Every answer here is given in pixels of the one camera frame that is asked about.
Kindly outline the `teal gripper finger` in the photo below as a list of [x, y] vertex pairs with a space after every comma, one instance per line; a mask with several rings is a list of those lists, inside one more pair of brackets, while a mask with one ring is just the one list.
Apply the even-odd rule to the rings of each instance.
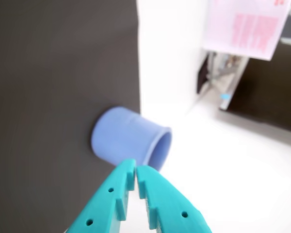
[[136, 162], [121, 162], [106, 178], [67, 229], [68, 233], [118, 233], [126, 220], [129, 191], [134, 190]]
[[199, 210], [150, 166], [138, 166], [139, 197], [145, 199], [149, 228], [158, 233], [210, 233]]

